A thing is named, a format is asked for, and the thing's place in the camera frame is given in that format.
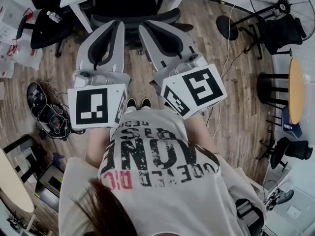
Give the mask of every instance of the round table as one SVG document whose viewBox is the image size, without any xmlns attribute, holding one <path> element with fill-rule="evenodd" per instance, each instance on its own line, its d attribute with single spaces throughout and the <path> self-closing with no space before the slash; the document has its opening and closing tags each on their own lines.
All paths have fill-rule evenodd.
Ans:
<svg viewBox="0 0 315 236">
<path fill-rule="evenodd" d="M 288 79 L 288 88 L 277 88 L 272 86 L 271 79 Z M 287 92 L 288 100 L 271 97 L 273 91 Z M 297 58 L 292 58 L 289 74 L 266 74 L 260 73 L 257 79 L 257 95 L 263 104 L 276 103 L 289 106 L 290 122 L 297 124 L 304 109 L 304 80 L 303 71 Z"/>
<path fill-rule="evenodd" d="M 0 188 L 19 208 L 26 212 L 34 211 L 34 204 L 23 182 L 11 166 L 2 148 L 0 148 Z"/>
</svg>

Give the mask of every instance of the floor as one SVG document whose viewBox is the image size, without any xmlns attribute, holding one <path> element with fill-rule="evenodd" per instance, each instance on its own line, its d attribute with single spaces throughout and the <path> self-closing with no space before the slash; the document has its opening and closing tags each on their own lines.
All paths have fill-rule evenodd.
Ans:
<svg viewBox="0 0 315 236">
<path fill-rule="evenodd" d="M 216 27 L 216 18 L 222 14 L 229 16 L 231 7 L 205 0 L 184 0 L 180 9 L 180 21 L 194 25 L 189 35 L 196 47 L 205 55 L 209 63 L 216 65 L 221 73 L 227 58 L 228 41 L 220 35 Z M 246 15 L 246 12 L 234 8 L 232 19 L 237 20 Z M 236 41 L 230 42 L 229 61 L 225 70 L 250 41 L 246 35 L 240 33 Z M 74 43 L 74 39 L 69 38 L 64 45 L 63 55 L 59 59 L 54 57 L 54 46 L 46 48 L 38 71 L 16 65 L 14 77 L 3 80 L 6 96 L 3 101 L 0 101 L 1 147 L 17 140 L 23 134 L 31 134 L 49 152 L 50 158 L 53 152 L 64 155 L 63 166 L 70 157 L 84 156 L 89 132 L 84 135 L 70 135 L 67 142 L 52 139 L 41 141 L 26 103 L 26 89 L 32 81 L 51 79 L 51 86 L 58 92 L 66 92 L 72 87 L 71 74 L 75 70 L 78 48 L 79 45 Z M 262 71 L 273 72 L 273 64 L 267 51 L 264 52 L 264 60 L 257 60 L 255 55 L 255 52 L 250 51 L 248 54 L 242 54 L 233 63 L 223 79 L 228 98 L 221 104 L 220 118 L 220 105 L 214 107 L 208 126 L 213 134 L 220 121 L 215 142 L 221 155 L 232 167 L 242 167 L 247 176 L 262 183 L 267 161 L 257 162 L 255 157 L 262 153 L 259 140 L 268 139 L 267 131 L 270 126 L 265 120 L 271 110 L 260 104 L 255 87 L 258 74 Z M 129 96 L 135 97 L 138 102 L 148 97 L 153 107 L 158 108 L 158 97 L 153 87 L 149 85 L 153 72 L 146 56 L 139 56 L 136 51 L 126 51 L 125 72 L 132 78 Z M 209 113 L 210 111 L 205 113 L 205 120 L 208 119 Z M 57 213 L 33 195 L 34 184 L 26 183 L 26 188 L 36 206 L 34 211 L 37 215 L 36 221 L 41 227 L 50 229 L 58 235 Z M 1 198 L 12 211 L 16 211 L 17 216 L 25 218 L 24 222 L 29 221 L 30 214 L 20 211 L 3 194 Z"/>
</svg>

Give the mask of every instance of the brown hair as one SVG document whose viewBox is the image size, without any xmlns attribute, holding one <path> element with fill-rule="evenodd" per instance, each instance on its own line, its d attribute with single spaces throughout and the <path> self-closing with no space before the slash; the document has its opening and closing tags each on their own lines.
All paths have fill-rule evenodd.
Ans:
<svg viewBox="0 0 315 236">
<path fill-rule="evenodd" d="M 88 204 L 82 207 L 74 202 L 85 213 L 94 228 L 96 236 L 137 236 L 126 210 L 110 191 L 98 180 L 91 180 L 91 188 L 87 190 Z"/>
</svg>

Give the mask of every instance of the sneaker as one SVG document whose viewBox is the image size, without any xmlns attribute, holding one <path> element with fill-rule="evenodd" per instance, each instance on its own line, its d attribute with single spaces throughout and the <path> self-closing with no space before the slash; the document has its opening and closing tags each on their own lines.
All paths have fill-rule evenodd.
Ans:
<svg viewBox="0 0 315 236">
<path fill-rule="evenodd" d="M 129 107 L 137 107 L 136 100 L 134 98 L 130 98 L 127 102 L 127 108 Z"/>
<path fill-rule="evenodd" d="M 143 107 L 151 108 L 151 101 L 148 98 L 145 98 L 142 101 L 141 108 L 143 108 Z"/>
</svg>

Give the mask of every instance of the white robotic device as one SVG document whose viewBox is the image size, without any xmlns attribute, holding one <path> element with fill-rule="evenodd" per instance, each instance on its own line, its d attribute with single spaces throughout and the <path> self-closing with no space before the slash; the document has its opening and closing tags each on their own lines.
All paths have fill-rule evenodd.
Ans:
<svg viewBox="0 0 315 236">
<path fill-rule="evenodd" d="M 166 23 L 145 21 L 139 37 L 156 69 L 151 84 L 184 119 L 227 97 L 215 65 L 208 65 L 186 33 Z M 102 60 L 109 44 L 108 57 Z M 125 27 L 119 20 L 99 27 L 80 46 L 74 88 L 68 90 L 72 127 L 119 125 L 130 82 L 123 73 L 124 52 Z"/>
</svg>

